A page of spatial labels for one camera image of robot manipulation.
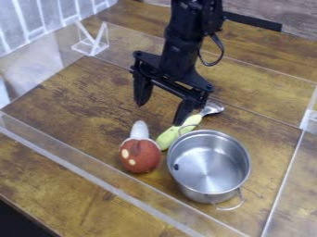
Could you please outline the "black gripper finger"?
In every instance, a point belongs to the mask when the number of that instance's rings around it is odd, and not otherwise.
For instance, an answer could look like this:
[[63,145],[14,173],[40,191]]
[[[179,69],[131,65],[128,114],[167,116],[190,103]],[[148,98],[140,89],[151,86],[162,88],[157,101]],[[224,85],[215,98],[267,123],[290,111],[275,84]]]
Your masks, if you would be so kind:
[[178,105],[175,118],[174,118],[174,125],[180,126],[188,117],[190,113],[196,108],[196,101],[191,98],[184,98]]
[[141,74],[133,75],[133,100],[137,106],[143,106],[152,93],[153,83],[148,77]]

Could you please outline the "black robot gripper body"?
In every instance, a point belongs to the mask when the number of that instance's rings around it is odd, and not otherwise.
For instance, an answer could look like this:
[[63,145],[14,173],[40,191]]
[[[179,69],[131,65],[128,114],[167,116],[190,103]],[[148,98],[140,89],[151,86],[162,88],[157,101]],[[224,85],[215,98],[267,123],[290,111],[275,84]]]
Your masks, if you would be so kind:
[[143,51],[132,53],[135,62],[129,68],[132,78],[141,74],[153,86],[176,95],[191,98],[196,106],[207,102],[211,84],[195,70],[195,62],[206,34],[196,26],[168,26],[164,30],[164,45],[160,55]]

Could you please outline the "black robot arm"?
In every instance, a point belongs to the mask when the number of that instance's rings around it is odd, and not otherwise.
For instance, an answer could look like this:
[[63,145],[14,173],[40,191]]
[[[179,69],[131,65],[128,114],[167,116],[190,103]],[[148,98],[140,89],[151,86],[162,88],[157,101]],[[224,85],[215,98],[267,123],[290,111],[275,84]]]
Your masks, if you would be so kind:
[[[162,55],[135,51],[131,66],[133,100],[143,106],[153,86],[182,98],[174,125],[180,126],[190,113],[206,105],[214,87],[195,70],[196,59],[207,67],[223,58],[224,46],[216,36],[224,22],[222,0],[171,0],[171,19],[164,30]],[[203,60],[200,47],[208,36],[220,49],[214,62]]]

